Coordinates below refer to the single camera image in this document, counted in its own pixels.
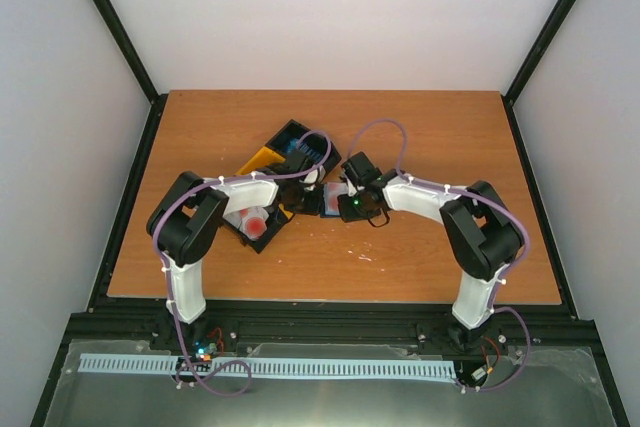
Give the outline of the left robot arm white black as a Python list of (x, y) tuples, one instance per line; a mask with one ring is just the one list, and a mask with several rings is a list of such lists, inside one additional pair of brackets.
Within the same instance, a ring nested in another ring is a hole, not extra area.
[(167, 309), (177, 320), (172, 335), (184, 348), (197, 349), (208, 337), (207, 323), (198, 318), (206, 309), (202, 265), (224, 217), (267, 207), (287, 181), (300, 184), (323, 172), (322, 162), (311, 165), (291, 154), (277, 167), (245, 175), (202, 178), (185, 171), (176, 178), (149, 218), (147, 232), (163, 263)]

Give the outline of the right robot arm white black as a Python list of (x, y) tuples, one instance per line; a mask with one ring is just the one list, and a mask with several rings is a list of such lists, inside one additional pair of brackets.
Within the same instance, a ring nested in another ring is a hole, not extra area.
[(391, 211), (408, 212), (441, 224), (462, 270), (447, 336), (464, 351), (475, 347), (494, 313), (506, 272), (530, 247), (526, 229), (506, 208), (491, 184), (438, 184), (402, 171), (382, 172), (362, 152), (342, 166), (347, 192), (338, 196), (341, 219), (380, 228)]

